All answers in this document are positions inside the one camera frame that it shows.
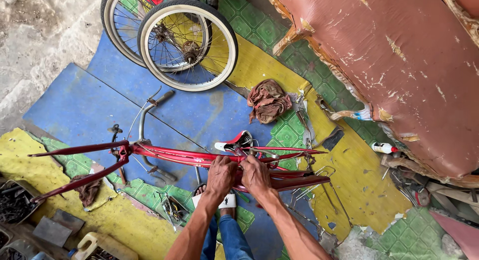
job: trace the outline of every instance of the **jeans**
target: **jeans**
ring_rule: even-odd
[[[219,218],[219,230],[221,239],[223,240],[223,248],[225,250],[226,260],[252,260],[253,253],[246,242],[240,226],[231,215],[225,214]],[[201,260],[214,260],[216,251],[216,235],[218,233],[218,225],[213,216],[208,232],[201,250]]]

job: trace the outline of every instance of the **foot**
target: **foot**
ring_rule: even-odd
[[[195,196],[203,193],[205,190],[207,189],[207,186],[206,185],[203,185],[202,187],[198,188],[198,190],[196,190],[196,193],[195,193]],[[225,214],[229,214],[231,215],[231,217],[233,219],[236,220],[235,218],[235,212],[236,212],[236,208],[224,208],[224,209],[219,209],[219,215],[220,216],[223,216]]]
[[[223,216],[223,215],[225,215],[225,214],[229,214],[229,215],[231,215],[231,217],[232,217],[233,219],[236,220],[236,218],[235,218],[235,212],[236,212],[236,208],[223,208],[223,209],[219,209],[219,215],[220,215],[220,216]]]
[[[201,186],[200,188],[198,188],[198,190],[196,190],[196,194],[194,196],[202,194],[206,189],[207,189],[206,185]]]

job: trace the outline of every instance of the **brown cloth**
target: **brown cloth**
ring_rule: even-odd
[[[81,179],[82,177],[85,177],[87,175],[77,175],[71,179],[70,182],[74,182],[76,180]],[[83,203],[84,207],[89,206],[90,204],[93,203],[93,199],[96,196],[96,193],[98,192],[98,189],[100,187],[100,182],[102,180],[95,180],[87,185],[83,185],[79,188],[76,188],[75,191],[80,193],[80,200]]]
[[[269,123],[286,110],[291,109],[291,99],[281,86],[267,79],[258,83],[248,95],[248,106],[253,107],[249,114],[249,123],[256,117],[260,123]]]

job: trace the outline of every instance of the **red bicycle frame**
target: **red bicycle frame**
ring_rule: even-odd
[[[99,171],[97,173],[85,176],[79,180],[63,185],[53,191],[37,196],[33,198],[31,201],[38,202],[42,199],[84,186],[88,183],[91,183],[94,180],[101,179],[105,177],[106,175],[112,173],[113,171],[117,170],[121,166],[127,164],[129,162],[128,156],[130,154],[138,154],[142,156],[153,157],[153,158],[163,159],[163,160],[167,160],[167,161],[171,161],[175,163],[180,163],[183,165],[190,165],[190,166],[204,167],[204,168],[210,167],[211,162],[217,156],[220,156],[219,154],[190,152],[190,151],[144,145],[144,144],[140,144],[140,141],[129,142],[128,140],[122,140],[122,141],[104,143],[104,144],[70,147],[70,148],[60,149],[60,150],[51,151],[47,153],[34,154],[34,155],[28,155],[28,156],[40,157],[40,156],[50,156],[50,155],[72,155],[72,154],[106,150],[106,149],[117,148],[117,147],[119,147],[119,149],[116,150],[119,156],[119,160],[116,164],[108,168],[105,168],[104,170]],[[265,163],[268,166],[268,168],[279,169],[279,171],[273,171],[273,170],[270,171],[272,187],[278,191],[292,190],[292,189],[302,188],[302,187],[306,187],[310,185],[330,182],[329,177],[315,176],[309,171],[289,171],[277,166],[277,162],[282,159],[304,157],[306,155],[313,155],[313,154],[323,154],[325,152],[308,150],[308,149],[300,149],[300,148],[292,148],[292,147],[291,148],[289,147],[287,148],[285,147],[255,147],[255,148],[262,149],[262,150],[298,151],[296,153],[281,155],[279,156],[278,159],[274,159],[271,157],[259,159],[261,162]],[[246,159],[247,157],[247,154],[244,152],[244,150],[246,149],[247,148],[239,148],[239,150],[237,151],[237,153],[243,153],[243,155],[228,156],[228,157],[231,159],[231,161],[237,162],[239,165],[239,163],[243,161],[244,159]],[[243,176],[243,171],[241,168],[238,168],[238,171],[236,171],[235,184],[233,188],[236,190],[248,193],[248,190],[246,190],[246,188],[241,183],[242,176]]]

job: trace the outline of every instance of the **hand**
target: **hand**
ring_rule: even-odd
[[[248,155],[240,165],[243,167],[241,182],[256,199],[272,189],[268,168],[264,163],[253,155]]]
[[[205,192],[211,192],[214,199],[221,203],[233,187],[237,169],[238,163],[232,162],[229,157],[216,157],[211,162],[211,167],[208,171],[208,184]]]

